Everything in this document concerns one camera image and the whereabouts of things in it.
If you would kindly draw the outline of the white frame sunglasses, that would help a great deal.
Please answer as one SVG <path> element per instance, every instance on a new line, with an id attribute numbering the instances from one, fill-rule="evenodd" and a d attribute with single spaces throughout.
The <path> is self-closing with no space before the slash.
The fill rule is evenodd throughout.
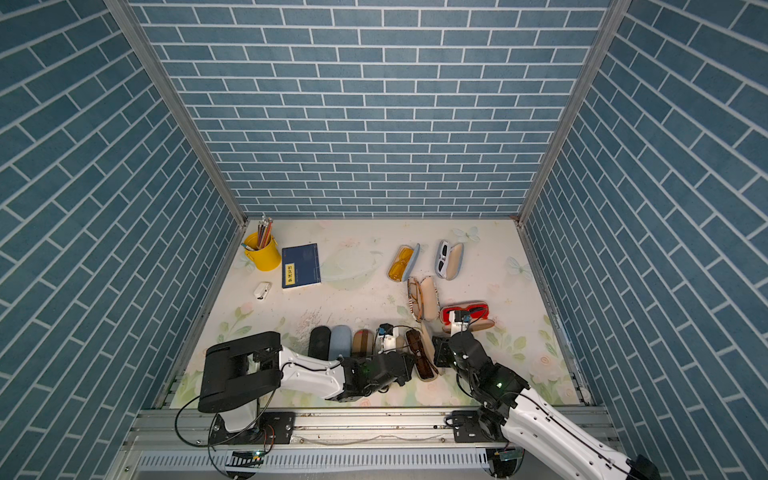
<path id="1" fill-rule="evenodd" d="M 446 277 L 449 253 L 450 253 L 450 244 L 447 241 L 442 240 L 437 250 L 436 262 L 435 262 L 435 270 L 439 278 Z"/>

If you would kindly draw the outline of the light blue case white sunglasses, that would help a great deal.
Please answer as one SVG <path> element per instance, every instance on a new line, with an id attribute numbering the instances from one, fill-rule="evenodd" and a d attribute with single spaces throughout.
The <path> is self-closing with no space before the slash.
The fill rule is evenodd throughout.
<path id="1" fill-rule="evenodd" d="M 464 255 L 463 243 L 450 244 L 447 274 L 446 274 L 446 277 L 442 279 L 452 281 L 459 275 L 462 267 L 463 255 Z"/>

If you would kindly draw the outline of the plaid beige glasses case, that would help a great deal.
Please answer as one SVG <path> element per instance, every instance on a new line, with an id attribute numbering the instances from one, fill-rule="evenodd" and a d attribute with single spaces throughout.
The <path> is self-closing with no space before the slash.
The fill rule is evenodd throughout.
<path id="1" fill-rule="evenodd" d="M 375 334 L 369 329 L 360 329 L 353 335 L 351 356 L 365 358 L 374 353 Z"/>

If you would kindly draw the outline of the tortoise brown sunglasses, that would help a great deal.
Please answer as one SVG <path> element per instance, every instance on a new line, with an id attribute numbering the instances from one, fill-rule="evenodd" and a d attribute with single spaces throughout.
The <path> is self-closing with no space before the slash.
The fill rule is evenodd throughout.
<path id="1" fill-rule="evenodd" d="M 418 377 L 424 382 L 435 380 L 437 371 L 428 356 L 422 334 L 415 329 L 409 329 L 406 332 L 406 342 L 415 358 L 415 367 Z"/>

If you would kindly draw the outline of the thin amber frame glasses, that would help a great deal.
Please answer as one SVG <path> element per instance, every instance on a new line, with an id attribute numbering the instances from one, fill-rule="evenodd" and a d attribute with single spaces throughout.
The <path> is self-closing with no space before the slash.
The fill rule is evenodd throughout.
<path id="1" fill-rule="evenodd" d="M 423 299 L 420 282 L 415 277 L 409 277 L 407 281 L 408 304 L 412 317 L 421 322 L 424 318 Z"/>

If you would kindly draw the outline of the red frame sunglasses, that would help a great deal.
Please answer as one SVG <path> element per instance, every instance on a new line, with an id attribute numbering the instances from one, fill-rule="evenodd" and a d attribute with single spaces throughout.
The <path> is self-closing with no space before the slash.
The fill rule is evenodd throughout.
<path id="1" fill-rule="evenodd" d="M 482 320 L 489 317 L 489 307 L 484 302 L 463 303 L 443 307 L 441 309 L 441 319 L 445 326 L 450 326 L 449 313 L 453 310 L 469 310 L 473 320 Z"/>

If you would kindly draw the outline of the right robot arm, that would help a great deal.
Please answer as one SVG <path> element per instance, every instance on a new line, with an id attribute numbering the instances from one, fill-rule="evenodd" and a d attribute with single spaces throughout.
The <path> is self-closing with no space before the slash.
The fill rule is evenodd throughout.
<path id="1" fill-rule="evenodd" d="M 659 479 L 647 457 L 632 459 L 599 441 L 548 404 L 529 383 L 495 362 L 470 331 L 433 340 L 435 362 L 480 404 L 479 424 L 532 453 L 564 479 Z"/>

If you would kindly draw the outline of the black glasses case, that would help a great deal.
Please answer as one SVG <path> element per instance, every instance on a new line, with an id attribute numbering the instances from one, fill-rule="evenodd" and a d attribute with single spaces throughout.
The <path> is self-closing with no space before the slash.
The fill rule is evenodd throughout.
<path id="1" fill-rule="evenodd" d="M 313 328 L 308 342 L 308 355 L 318 360 L 329 359 L 331 329 L 321 325 Z"/>

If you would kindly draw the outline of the blue case yellow glasses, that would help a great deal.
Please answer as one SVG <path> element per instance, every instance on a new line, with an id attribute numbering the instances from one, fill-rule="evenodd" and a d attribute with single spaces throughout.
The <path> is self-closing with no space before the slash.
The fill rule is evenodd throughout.
<path id="1" fill-rule="evenodd" d="M 406 280 L 415 265 L 420 253 L 421 245 L 401 245 L 397 251 L 387 272 L 387 277 L 395 282 Z"/>

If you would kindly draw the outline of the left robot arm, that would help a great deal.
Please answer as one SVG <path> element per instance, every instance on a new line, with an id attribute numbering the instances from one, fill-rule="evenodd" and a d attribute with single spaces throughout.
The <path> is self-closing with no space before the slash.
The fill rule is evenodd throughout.
<path id="1" fill-rule="evenodd" d="M 412 378 L 416 358 L 401 350 L 336 361 L 300 355 L 267 331 L 216 344 L 206 351 L 197 409 L 219 414 L 229 432 L 246 429 L 256 419 L 247 407 L 281 388 L 332 402 L 354 402 L 393 383 Z"/>

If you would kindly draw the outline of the flag pattern glasses case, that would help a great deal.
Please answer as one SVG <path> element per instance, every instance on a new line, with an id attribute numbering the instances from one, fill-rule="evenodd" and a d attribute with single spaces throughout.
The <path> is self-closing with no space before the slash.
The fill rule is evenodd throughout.
<path id="1" fill-rule="evenodd" d="M 439 296 L 434 279 L 427 276 L 418 280 L 421 285 L 424 318 L 421 322 L 433 322 L 440 319 Z"/>

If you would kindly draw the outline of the dark blue book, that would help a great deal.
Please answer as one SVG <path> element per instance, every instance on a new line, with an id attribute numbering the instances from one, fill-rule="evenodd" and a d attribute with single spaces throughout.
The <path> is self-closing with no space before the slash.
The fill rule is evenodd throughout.
<path id="1" fill-rule="evenodd" d="M 318 245 L 285 247 L 282 255 L 282 288 L 305 287 L 321 282 Z"/>

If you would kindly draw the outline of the yellow pencil cup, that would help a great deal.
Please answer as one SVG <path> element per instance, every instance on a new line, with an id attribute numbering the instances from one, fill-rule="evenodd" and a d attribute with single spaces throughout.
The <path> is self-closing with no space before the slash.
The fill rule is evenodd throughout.
<path id="1" fill-rule="evenodd" d="M 259 234 L 249 235 L 242 243 L 246 257 L 254 264 L 255 268 L 262 272 L 277 269 L 282 262 L 278 245 L 273 236 L 269 238 L 263 247 L 258 247 Z"/>

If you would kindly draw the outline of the light blue denim case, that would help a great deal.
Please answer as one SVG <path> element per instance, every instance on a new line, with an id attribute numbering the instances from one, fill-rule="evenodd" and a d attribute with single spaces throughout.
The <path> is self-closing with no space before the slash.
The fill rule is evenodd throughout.
<path id="1" fill-rule="evenodd" d="M 352 349 L 352 331 L 347 325 L 336 325 L 331 329 L 328 357 L 337 360 L 349 357 Z"/>

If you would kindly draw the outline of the yellow tinted glasses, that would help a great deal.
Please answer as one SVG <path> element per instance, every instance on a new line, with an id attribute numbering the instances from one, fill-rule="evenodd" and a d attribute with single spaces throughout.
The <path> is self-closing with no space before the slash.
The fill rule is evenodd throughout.
<path id="1" fill-rule="evenodd" d="M 390 265 L 388 278 L 395 282 L 401 282 L 412 256 L 413 249 L 410 246 L 402 246 Z"/>

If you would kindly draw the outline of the coloured pencils bundle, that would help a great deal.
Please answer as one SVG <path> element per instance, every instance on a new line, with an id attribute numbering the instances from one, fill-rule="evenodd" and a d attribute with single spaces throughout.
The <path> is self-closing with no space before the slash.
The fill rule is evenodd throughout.
<path id="1" fill-rule="evenodd" d="M 271 237 L 272 224 L 273 224 L 273 220 L 270 217 L 266 217 L 265 215 L 262 216 L 262 219 L 259 222 L 259 227 L 258 227 L 258 237 L 257 237 L 258 250 L 263 249 L 269 243 L 270 237 Z"/>

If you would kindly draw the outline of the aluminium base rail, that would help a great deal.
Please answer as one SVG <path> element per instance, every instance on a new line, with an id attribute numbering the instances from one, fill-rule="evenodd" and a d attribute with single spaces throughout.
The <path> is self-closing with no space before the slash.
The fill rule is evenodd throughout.
<path id="1" fill-rule="evenodd" d="M 556 408 L 599 441 L 618 448 L 603 407 Z M 266 410 L 254 436 L 235 436 L 210 414 L 143 410 L 121 448 L 111 479 L 151 472 L 255 475 L 369 470 L 490 469 L 528 451 L 479 424 L 476 407 L 305 408 Z"/>

